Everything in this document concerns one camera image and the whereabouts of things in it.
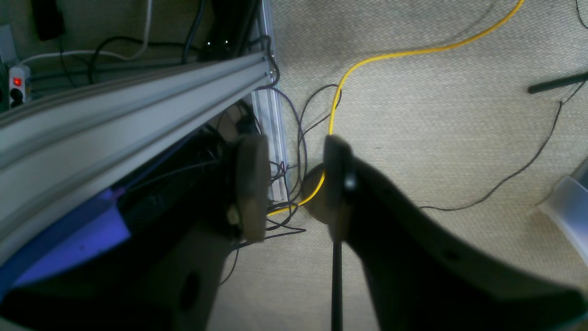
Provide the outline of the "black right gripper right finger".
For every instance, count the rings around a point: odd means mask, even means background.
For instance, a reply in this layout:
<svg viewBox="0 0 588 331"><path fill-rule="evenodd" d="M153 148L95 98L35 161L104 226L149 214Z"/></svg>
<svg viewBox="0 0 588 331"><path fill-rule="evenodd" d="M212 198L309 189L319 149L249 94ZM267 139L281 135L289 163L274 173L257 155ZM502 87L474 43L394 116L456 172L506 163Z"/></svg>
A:
<svg viewBox="0 0 588 331"><path fill-rule="evenodd" d="M560 331L577 289L497 261L439 226L386 176L325 137L326 223L359 257L383 331Z"/></svg>

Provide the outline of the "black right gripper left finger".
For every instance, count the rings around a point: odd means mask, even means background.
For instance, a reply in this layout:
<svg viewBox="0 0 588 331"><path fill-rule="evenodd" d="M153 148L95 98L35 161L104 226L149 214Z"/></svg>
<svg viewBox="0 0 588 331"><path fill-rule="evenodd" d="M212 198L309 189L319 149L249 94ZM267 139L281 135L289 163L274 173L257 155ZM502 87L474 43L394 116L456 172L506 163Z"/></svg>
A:
<svg viewBox="0 0 588 331"><path fill-rule="evenodd" d="M269 147L264 135L244 136L230 148L228 222L237 238L263 241L270 181Z"/></svg>

